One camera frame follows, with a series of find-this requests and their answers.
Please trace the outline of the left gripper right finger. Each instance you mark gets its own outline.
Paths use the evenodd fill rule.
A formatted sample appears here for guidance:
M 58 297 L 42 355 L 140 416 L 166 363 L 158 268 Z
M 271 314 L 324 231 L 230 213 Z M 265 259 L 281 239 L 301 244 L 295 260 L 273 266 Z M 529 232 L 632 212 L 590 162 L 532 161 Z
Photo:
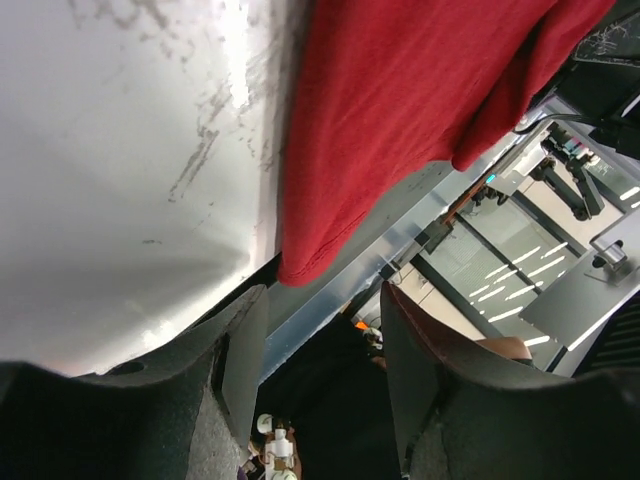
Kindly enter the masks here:
M 388 283 L 380 308 L 404 477 L 638 477 L 637 370 L 541 371 L 451 329 Z

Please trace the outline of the dark red t shirt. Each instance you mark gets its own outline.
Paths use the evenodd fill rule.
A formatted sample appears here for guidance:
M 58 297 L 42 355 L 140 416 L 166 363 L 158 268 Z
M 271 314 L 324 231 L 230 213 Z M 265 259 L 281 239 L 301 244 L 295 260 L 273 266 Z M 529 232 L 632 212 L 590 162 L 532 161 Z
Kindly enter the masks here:
M 319 1 L 284 159 L 279 281 L 322 275 L 377 201 L 513 129 L 609 1 Z

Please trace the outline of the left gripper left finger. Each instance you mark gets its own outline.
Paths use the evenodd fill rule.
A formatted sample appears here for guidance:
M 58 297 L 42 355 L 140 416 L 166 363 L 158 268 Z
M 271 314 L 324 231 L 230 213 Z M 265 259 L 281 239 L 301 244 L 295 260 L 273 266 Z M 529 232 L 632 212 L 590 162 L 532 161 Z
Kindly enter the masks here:
M 1 366 L 5 479 L 233 479 L 252 429 L 268 324 L 255 286 L 104 375 Z

